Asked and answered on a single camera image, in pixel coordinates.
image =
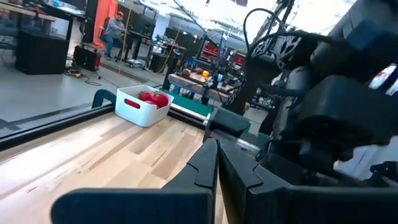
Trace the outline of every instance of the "tomato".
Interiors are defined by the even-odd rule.
[[[159,109],[159,107],[156,105],[156,103],[152,102],[151,100],[146,100],[145,103],[149,103],[149,104],[155,105],[156,109]]]
[[[169,98],[167,97],[167,95],[165,93],[157,92],[157,93],[154,93],[151,101],[154,102],[159,108],[162,108],[162,107],[168,105]]]
[[[138,98],[142,101],[152,100],[152,96],[154,95],[151,91],[142,91],[138,94]]]

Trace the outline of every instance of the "white plastic container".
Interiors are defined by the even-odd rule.
[[[169,98],[167,106],[157,109],[156,105],[145,103],[134,97],[142,91],[158,91],[147,85],[118,88],[115,113],[138,126],[149,127],[167,116],[174,97],[165,93]]]

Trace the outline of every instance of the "black cable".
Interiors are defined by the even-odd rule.
[[[89,78],[88,76],[84,75],[84,74],[81,74],[81,79],[82,79],[85,83],[87,83],[87,84],[89,84],[89,85],[92,85],[92,86],[102,86],[102,85],[99,84],[98,82],[90,81],[90,78]]]
[[[218,98],[219,98],[220,101],[221,101],[221,106],[224,106],[224,101],[223,101],[223,99],[221,98],[220,91],[218,91],[218,90],[216,90],[216,91],[217,91],[217,94],[218,94]]]
[[[103,79],[103,80],[107,81],[108,83],[110,83],[110,84],[114,85],[116,88],[120,88],[120,86],[118,86],[118,85],[116,85],[115,83],[113,83],[113,82],[111,82],[111,81],[107,80],[107,79],[106,79],[106,78],[104,78],[104,77],[101,77],[101,79]]]
[[[71,72],[71,70],[76,71],[76,74],[80,74],[80,76],[74,76],[74,74]],[[65,68],[64,74],[68,77],[74,77],[74,78],[81,78],[86,84],[92,85],[92,86],[102,86],[98,82],[90,81],[90,77],[87,75],[82,74],[81,72],[81,67],[76,67],[76,66],[69,66]]]
[[[279,22],[279,26],[281,29],[285,30],[285,25],[284,23],[281,21],[281,19],[279,19],[279,17],[272,11],[268,10],[268,9],[263,9],[263,8],[256,8],[251,10],[246,17],[244,18],[243,21],[243,35],[244,35],[244,41],[246,43],[246,48],[249,51],[250,45],[249,45],[249,40],[248,40],[248,33],[246,32],[246,21],[248,20],[248,17],[250,16],[250,14],[256,12],[256,11],[263,11],[263,12],[267,12],[269,13],[274,19],[276,19]]]
[[[283,23],[286,23],[288,16],[292,12],[294,2],[295,2],[295,0],[290,0],[289,3],[287,4],[285,14],[282,18]]]
[[[297,3],[297,8],[296,8],[297,12],[294,14],[294,16],[293,16],[291,22],[286,26],[286,28],[288,28],[288,27],[292,24],[292,22],[294,21],[294,19],[295,19],[296,16],[297,16],[297,14],[299,13],[299,9],[300,9],[300,1]]]
[[[248,51],[248,55],[246,56],[248,59],[250,59],[252,57],[252,53],[254,52],[254,49],[262,42],[266,41],[267,39],[271,38],[271,37],[275,37],[275,36],[293,36],[293,37],[301,37],[303,39],[313,39],[319,42],[325,42],[328,44],[333,44],[333,45],[346,45],[347,43],[343,40],[336,40],[333,39],[331,37],[327,37],[324,35],[320,35],[320,34],[312,34],[312,33],[308,33],[308,32],[304,32],[304,31],[292,31],[292,32],[276,32],[274,34],[270,34],[268,36],[262,37],[260,38],[256,43],[254,43],[249,51]]]

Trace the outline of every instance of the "person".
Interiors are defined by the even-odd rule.
[[[107,60],[111,60],[111,51],[113,46],[120,47],[118,57],[120,58],[122,56],[123,41],[121,38],[123,36],[122,31],[124,31],[124,24],[122,21],[123,12],[119,11],[115,18],[109,19],[104,35],[101,37],[106,44],[105,56]]]

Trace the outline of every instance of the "wooden table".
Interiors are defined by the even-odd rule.
[[[169,44],[169,43],[165,43],[166,45],[176,48],[176,49],[180,49],[180,50],[187,50],[185,47],[179,46],[178,44]]]
[[[202,75],[196,74],[196,73],[191,73],[190,78],[196,79],[199,82],[205,82],[205,78]],[[205,92],[205,88],[203,87],[203,85],[194,82],[192,80],[189,80],[187,78],[181,77],[179,75],[176,74],[170,74],[169,75],[169,82],[173,85],[176,85],[180,88],[184,88],[187,89],[189,91],[192,91],[194,93],[200,94],[203,96],[204,92]],[[226,85],[226,86],[221,86],[222,83],[218,84],[218,88],[228,91],[229,89],[233,88],[233,86],[231,85]],[[221,101],[224,102],[228,99],[229,95],[222,93],[222,92],[218,92],[214,89],[209,89],[206,91],[206,94],[204,97],[210,98],[212,100],[216,100],[216,101]]]
[[[160,188],[202,138],[170,117],[141,128],[110,113],[0,152],[0,223],[50,223],[55,199],[82,187]],[[216,198],[226,223],[220,189]]]
[[[17,4],[0,2],[0,9],[5,9],[5,10],[13,11],[13,12],[19,12],[21,14],[25,14],[25,15],[28,15],[28,16],[36,16],[36,12],[35,11],[30,10],[30,9],[28,9],[26,7],[19,6]],[[41,18],[41,19],[46,19],[48,21],[52,21],[52,22],[55,21],[55,17],[49,16],[49,15],[46,15],[46,14],[38,13],[38,17]]]

